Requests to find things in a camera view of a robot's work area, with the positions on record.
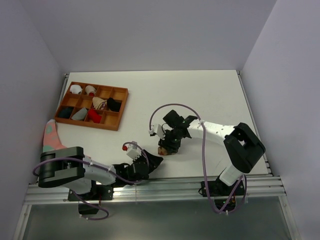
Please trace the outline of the brown argyle sock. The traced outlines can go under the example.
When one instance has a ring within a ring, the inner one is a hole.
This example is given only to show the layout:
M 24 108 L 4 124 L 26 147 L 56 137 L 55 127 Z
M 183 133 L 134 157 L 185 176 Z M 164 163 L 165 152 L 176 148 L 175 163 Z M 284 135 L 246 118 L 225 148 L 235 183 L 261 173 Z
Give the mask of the brown argyle sock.
M 165 149 L 164 147 L 159 146 L 159 147 L 157 148 L 157 153 L 158 153 L 160 156 L 171 156 L 171 155 L 177 154 L 178 152 L 177 152 L 177 151 L 172 151 L 172 150 L 167 150 L 167 149 Z

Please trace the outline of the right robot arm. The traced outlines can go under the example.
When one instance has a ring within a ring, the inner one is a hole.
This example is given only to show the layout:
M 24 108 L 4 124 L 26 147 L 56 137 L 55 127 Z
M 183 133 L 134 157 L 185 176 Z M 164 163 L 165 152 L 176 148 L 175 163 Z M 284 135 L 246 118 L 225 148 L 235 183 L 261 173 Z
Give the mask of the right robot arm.
M 208 140 L 225 147 L 230 163 L 221 172 L 219 181 L 216 183 L 216 189 L 222 195 L 229 194 L 234 188 L 234 183 L 242 175 L 250 173 L 266 152 L 264 144 L 243 122 L 238 125 L 221 125 L 204 121 L 193 115 L 184 118 L 175 110 L 171 110 L 163 120 L 170 129 L 164 129 L 162 125 L 155 124 L 149 131 L 151 136 L 159 137 L 159 155 L 168 156 L 178 153 L 184 138 L 202 139 L 203 143 Z

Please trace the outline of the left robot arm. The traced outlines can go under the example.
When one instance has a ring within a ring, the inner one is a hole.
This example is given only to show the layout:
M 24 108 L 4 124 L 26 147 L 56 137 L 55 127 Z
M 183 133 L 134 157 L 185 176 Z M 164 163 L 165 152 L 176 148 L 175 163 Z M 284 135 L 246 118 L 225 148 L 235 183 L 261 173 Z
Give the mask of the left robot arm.
M 41 154 L 40 163 L 32 173 L 38 178 L 40 188 L 63 186 L 91 200 L 98 193 L 97 183 L 113 188 L 138 184 L 148 180 L 164 160 L 142 149 L 136 142 L 126 142 L 122 149 L 132 159 L 131 164 L 98 163 L 85 155 L 79 146 L 46 151 Z

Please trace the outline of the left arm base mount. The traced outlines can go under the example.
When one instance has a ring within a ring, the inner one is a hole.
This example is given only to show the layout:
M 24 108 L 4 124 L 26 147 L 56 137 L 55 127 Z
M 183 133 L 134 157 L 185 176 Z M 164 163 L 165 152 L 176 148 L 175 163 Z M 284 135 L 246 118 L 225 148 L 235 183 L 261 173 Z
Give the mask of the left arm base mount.
M 102 201 L 110 201 L 113 199 L 113 188 L 105 185 L 93 185 L 88 193 L 79 194 L 77 196 L 70 189 L 67 200 L 69 202 L 78 202 L 78 213 L 82 216 L 91 217 L 102 210 Z

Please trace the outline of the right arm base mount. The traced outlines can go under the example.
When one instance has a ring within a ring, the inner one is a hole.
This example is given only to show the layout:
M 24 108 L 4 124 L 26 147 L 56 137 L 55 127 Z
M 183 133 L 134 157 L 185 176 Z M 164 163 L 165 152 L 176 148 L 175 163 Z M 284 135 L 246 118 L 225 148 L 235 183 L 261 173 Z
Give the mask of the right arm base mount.
M 227 198 L 236 184 L 237 183 L 235 182 L 233 185 L 227 186 L 219 179 L 208 181 L 208 190 L 211 197 L 225 197 L 225 199 L 214 199 L 214 203 L 219 210 L 226 203 Z M 223 211 L 225 212 L 234 210 L 237 206 L 236 197 L 243 196 L 245 194 L 245 190 L 244 183 L 241 180 Z

